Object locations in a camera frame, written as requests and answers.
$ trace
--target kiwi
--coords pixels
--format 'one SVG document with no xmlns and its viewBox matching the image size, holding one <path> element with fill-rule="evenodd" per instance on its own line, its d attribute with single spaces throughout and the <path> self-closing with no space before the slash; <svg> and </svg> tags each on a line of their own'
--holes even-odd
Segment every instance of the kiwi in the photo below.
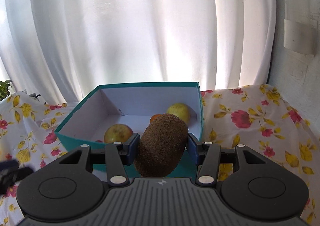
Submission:
<svg viewBox="0 0 320 226">
<path fill-rule="evenodd" d="M 178 165 L 188 140 L 188 126 L 172 114 L 163 114 L 146 128 L 134 161 L 143 177 L 165 177 Z"/>
</svg>

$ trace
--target orange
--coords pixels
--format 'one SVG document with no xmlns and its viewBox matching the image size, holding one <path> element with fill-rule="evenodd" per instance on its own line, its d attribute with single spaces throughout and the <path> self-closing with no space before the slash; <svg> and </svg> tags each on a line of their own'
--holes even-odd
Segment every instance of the orange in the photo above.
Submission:
<svg viewBox="0 0 320 226">
<path fill-rule="evenodd" d="M 155 120 L 155 118 L 157 118 L 157 117 L 159 117 L 159 116 L 161 116 L 162 114 L 155 114 L 155 115 L 153 115 L 152 117 L 151 117 L 151 119 L 150 119 L 150 123 L 151 122 L 153 122 L 154 120 Z"/>
</svg>

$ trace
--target cardboard box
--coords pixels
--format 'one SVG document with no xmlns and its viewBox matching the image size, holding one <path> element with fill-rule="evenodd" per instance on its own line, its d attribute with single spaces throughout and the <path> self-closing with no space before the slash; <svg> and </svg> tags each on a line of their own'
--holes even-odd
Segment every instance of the cardboard box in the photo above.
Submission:
<svg viewBox="0 0 320 226">
<path fill-rule="evenodd" d="M 126 83 L 97 86 L 90 92 L 55 130 L 63 146 L 72 150 L 82 144 L 92 149 L 103 148 L 105 131 L 113 124 L 128 125 L 140 136 L 150 124 L 154 114 L 166 113 L 169 106 L 184 103 L 190 107 L 189 132 L 199 140 L 203 130 L 203 110 L 199 83 L 157 82 Z M 105 170 L 105 165 L 95 165 Z M 125 166 L 129 177 L 139 177 L 134 166 Z M 168 177 L 196 176 L 196 166 L 188 152 Z"/>
</svg>

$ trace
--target curtain fold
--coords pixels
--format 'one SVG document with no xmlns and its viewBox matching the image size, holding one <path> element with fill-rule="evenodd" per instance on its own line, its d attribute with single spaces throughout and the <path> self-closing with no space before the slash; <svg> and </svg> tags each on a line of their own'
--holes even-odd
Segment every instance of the curtain fold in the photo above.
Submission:
<svg viewBox="0 0 320 226">
<path fill-rule="evenodd" d="M 0 0 L 0 79 L 50 103 L 108 83 L 264 83 L 275 1 Z"/>
</svg>

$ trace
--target white brick wall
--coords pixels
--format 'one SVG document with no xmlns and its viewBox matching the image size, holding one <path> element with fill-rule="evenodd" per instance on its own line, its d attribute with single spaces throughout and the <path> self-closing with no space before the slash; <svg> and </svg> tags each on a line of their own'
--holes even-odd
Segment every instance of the white brick wall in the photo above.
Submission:
<svg viewBox="0 0 320 226">
<path fill-rule="evenodd" d="M 310 24 L 318 30 L 316 55 L 283 47 L 284 19 Z M 277 0 L 277 20 L 269 83 L 320 131 L 320 0 Z"/>
</svg>

